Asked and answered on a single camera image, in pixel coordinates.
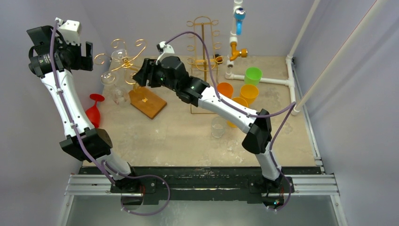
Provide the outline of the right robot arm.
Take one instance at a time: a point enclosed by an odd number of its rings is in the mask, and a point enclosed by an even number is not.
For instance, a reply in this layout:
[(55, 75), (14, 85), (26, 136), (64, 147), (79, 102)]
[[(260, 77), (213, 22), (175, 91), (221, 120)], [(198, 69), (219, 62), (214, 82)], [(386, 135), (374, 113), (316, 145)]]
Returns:
[(271, 120), (266, 110), (258, 112), (218, 95), (207, 82), (190, 76), (177, 56), (168, 56), (159, 63), (145, 58), (133, 80), (143, 87), (166, 87), (183, 102), (212, 111), (236, 125), (246, 135), (242, 146), (253, 153), (260, 164), (265, 188), (275, 192), (282, 187), (282, 178), (270, 154)]

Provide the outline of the clear wine glass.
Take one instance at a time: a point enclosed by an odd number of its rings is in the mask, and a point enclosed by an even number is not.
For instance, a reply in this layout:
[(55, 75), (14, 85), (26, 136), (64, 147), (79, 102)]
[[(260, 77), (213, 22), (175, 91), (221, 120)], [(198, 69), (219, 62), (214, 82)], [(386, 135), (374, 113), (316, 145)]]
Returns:
[(111, 71), (116, 73), (123, 72), (124, 80), (128, 84), (133, 84), (133, 76), (137, 72), (134, 68), (133, 60), (128, 56), (126, 49), (117, 49), (111, 55)]

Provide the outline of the clear stemmed glass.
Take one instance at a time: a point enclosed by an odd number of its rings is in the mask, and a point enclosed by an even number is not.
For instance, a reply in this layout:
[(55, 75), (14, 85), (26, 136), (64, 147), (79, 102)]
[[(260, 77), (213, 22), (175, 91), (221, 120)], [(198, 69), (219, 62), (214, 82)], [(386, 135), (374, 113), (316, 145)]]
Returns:
[(101, 83), (110, 89), (110, 96), (116, 105), (130, 104), (128, 92), (119, 85), (119, 75), (116, 72), (106, 71), (100, 76)]

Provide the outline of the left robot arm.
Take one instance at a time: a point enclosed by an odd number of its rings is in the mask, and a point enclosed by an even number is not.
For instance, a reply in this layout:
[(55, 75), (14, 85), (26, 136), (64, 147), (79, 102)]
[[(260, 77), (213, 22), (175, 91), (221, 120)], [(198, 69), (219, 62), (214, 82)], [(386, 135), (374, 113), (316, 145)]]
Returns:
[(63, 122), (65, 140), (61, 149), (77, 159), (94, 163), (119, 189), (136, 192), (140, 179), (130, 165), (113, 153), (112, 141), (104, 129), (87, 117), (74, 87), (73, 70), (93, 70), (93, 44), (86, 42), (82, 55), (80, 27), (40, 26), (26, 31), (33, 42), (29, 69), (49, 91)]

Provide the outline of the red plastic goblet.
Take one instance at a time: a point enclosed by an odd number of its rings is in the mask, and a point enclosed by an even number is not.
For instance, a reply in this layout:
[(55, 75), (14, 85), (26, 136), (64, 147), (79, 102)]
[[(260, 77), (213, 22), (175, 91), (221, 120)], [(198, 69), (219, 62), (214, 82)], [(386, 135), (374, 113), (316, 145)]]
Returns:
[(93, 124), (95, 128), (98, 128), (101, 122), (101, 113), (97, 108), (97, 103), (105, 100), (105, 97), (100, 94), (90, 94), (89, 98), (94, 101), (93, 106), (88, 108), (85, 113), (89, 121)]

